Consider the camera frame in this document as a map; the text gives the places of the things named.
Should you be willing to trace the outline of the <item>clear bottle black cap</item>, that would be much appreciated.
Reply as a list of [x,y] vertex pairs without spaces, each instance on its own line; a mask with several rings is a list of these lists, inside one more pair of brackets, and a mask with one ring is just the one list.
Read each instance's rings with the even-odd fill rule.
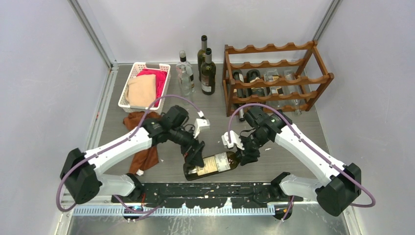
[[192,92],[194,92],[195,87],[192,65],[187,61],[186,52],[184,50],[181,50],[179,52],[179,57],[180,61],[176,64],[176,71],[178,73],[178,76],[180,77],[179,74],[181,73],[181,71],[185,71],[186,74],[190,77],[191,89]]

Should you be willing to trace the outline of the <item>brown wooden wine rack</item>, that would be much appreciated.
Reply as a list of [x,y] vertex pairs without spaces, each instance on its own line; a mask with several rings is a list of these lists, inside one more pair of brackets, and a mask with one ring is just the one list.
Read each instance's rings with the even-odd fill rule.
[[[229,117],[233,111],[235,111],[235,103],[261,103],[266,101],[286,101],[290,99],[300,99],[305,101],[300,106],[302,111],[310,111],[316,101],[329,86],[334,79],[334,74],[328,72],[324,61],[317,48],[318,41],[309,41],[303,45],[296,45],[295,43],[287,43],[284,46],[276,46],[274,44],[267,44],[264,47],[255,47],[254,45],[247,45],[242,49],[237,49],[233,46],[225,45],[224,47],[224,65],[223,65],[223,89],[225,96],[226,115]],[[280,52],[280,51],[297,51],[306,50],[306,53],[302,59],[298,59],[294,62],[287,60],[280,60],[276,63],[269,61],[262,61],[261,63],[244,62],[237,65],[231,63],[230,55],[232,54],[250,54],[250,53],[265,53],[265,52]],[[310,79],[307,76],[302,76],[302,73],[309,62],[311,56],[314,56],[316,62],[322,72],[322,76],[315,79]],[[285,77],[281,77],[277,81],[267,82],[263,78],[255,80],[253,82],[241,82],[235,81],[232,76],[232,70],[246,70],[246,69],[268,69],[278,67],[297,67],[295,72],[296,79],[294,81],[286,81]],[[247,98],[238,98],[234,93],[234,89],[252,89],[252,88],[270,88],[273,86],[300,86],[300,93],[291,93],[289,95],[284,94],[271,94],[268,96],[258,96],[256,94],[250,95]]]

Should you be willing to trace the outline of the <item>brown bottle gold cap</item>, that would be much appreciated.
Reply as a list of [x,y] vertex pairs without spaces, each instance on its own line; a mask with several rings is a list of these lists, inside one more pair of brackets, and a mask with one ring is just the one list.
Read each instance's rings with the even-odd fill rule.
[[[243,77],[243,73],[241,70],[232,70],[232,76],[234,78],[235,81],[241,81],[244,82],[244,77]],[[245,91],[243,89],[234,89],[233,93],[238,97],[238,98],[245,98]],[[234,107],[237,109],[240,106],[242,106],[242,103],[235,103]],[[244,118],[244,110],[240,109],[238,111],[238,119],[240,122],[244,122],[245,118]]]

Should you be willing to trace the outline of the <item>dark wine bottle back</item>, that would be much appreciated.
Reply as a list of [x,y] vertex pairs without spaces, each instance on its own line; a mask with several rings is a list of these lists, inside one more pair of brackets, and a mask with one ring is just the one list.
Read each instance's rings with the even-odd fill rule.
[[205,61],[206,56],[206,49],[207,49],[207,35],[201,36],[201,49],[197,53],[197,59],[198,59],[198,72],[201,74],[201,65]]

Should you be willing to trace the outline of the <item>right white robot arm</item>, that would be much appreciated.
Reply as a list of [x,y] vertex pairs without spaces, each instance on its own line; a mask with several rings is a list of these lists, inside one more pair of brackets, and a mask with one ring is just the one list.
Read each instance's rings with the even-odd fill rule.
[[270,116],[253,106],[244,114],[244,119],[253,132],[247,137],[231,134],[241,165],[257,162],[260,148],[271,141],[288,150],[316,177],[302,178],[289,172],[279,174],[271,181],[272,196],[276,200],[284,201],[289,196],[312,199],[328,214],[338,216],[361,195],[360,167],[354,163],[345,165],[324,152],[282,111]]

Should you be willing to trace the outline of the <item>pink red cloth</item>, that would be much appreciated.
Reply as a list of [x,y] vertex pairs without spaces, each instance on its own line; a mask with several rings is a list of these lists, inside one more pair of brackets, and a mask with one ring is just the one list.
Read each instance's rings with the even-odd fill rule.
[[136,78],[138,78],[141,85],[140,91],[144,92],[145,104],[151,104],[156,98],[161,96],[167,79],[167,72],[143,69],[136,75]]

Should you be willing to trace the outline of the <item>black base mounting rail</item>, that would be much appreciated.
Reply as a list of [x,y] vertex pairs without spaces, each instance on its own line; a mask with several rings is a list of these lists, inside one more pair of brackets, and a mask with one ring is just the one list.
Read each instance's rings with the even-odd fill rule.
[[269,203],[289,202],[270,183],[144,183],[134,199],[121,197],[124,203],[144,204],[148,207],[189,209],[223,208],[230,201],[233,209],[264,208]]

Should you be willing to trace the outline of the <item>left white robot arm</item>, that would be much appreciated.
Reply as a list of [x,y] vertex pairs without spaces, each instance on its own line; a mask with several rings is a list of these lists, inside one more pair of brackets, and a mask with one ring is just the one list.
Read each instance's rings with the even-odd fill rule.
[[112,196],[125,202],[141,199],[144,187],[134,173],[108,175],[105,172],[127,157],[149,150],[159,143],[171,141],[181,148],[188,165],[203,167],[202,151],[205,146],[198,136],[210,128],[202,112],[190,130],[184,127],[188,112],[181,106],[171,107],[157,118],[143,118],[140,126],[101,147],[81,152],[76,148],[68,153],[60,178],[66,189],[80,205],[96,196]]

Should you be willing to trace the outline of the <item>beige folded cloth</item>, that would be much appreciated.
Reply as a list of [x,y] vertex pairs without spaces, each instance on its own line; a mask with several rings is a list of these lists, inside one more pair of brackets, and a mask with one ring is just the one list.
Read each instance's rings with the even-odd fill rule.
[[140,75],[129,79],[126,99],[130,106],[149,107],[156,99],[156,76]]

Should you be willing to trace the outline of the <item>clear glass wine bottle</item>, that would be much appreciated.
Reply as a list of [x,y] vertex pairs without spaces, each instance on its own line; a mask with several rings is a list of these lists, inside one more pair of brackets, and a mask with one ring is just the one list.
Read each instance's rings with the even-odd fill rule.
[[[286,81],[294,81],[296,79],[294,71],[293,70],[284,70],[284,77]],[[284,95],[289,95],[291,93],[300,93],[299,87],[297,85],[290,85],[290,86],[284,86],[283,87]],[[300,99],[290,99],[286,100],[286,104],[292,106],[294,110],[294,115],[299,116],[301,115],[301,109],[300,109]]]

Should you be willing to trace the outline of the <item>tall slim clear bottle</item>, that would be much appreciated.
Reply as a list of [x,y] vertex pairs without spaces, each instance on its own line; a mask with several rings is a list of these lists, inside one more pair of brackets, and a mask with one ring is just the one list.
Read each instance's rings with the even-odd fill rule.
[[185,65],[179,66],[179,84],[182,96],[189,97],[192,95],[192,70]]

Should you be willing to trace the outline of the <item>brown cloth on table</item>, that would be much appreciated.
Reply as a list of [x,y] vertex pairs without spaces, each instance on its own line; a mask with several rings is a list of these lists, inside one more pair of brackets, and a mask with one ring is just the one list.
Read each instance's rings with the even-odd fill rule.
[[[123,119],[123,124],[128,131],[137,127],[144,115],[144,111],[129,113]],[[139,170],[146,171],[159,163],[157,146],[137,152],[134,154],[129,168],[129,173],[137,174]]]

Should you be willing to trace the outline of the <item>white plastic basket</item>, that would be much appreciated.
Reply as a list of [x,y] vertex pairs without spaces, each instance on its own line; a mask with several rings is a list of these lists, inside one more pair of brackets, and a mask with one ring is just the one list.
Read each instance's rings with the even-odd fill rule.
[[128,81],[136,77],[142,70],[164,71],[166,73],[166,79],[162,86],[161,96],[163,96],[163,95],[166,95],[168,91],[168,86],[169,86],[170,78],[171,78],[170,69],[171,69],[171,66],[169,64],[162,64],[162,63],[149,64],[145,62],[133,63],[133,66],[130,70],[127,81],[125,82],[124,88],[118,100],[118,106],[122,108],[126,113],[144,111],[146,109],[145,107],[131,106],[129,102],[127,101],[126,95],[127,95],[127,90],[128,90],[128,84],[127,84]]

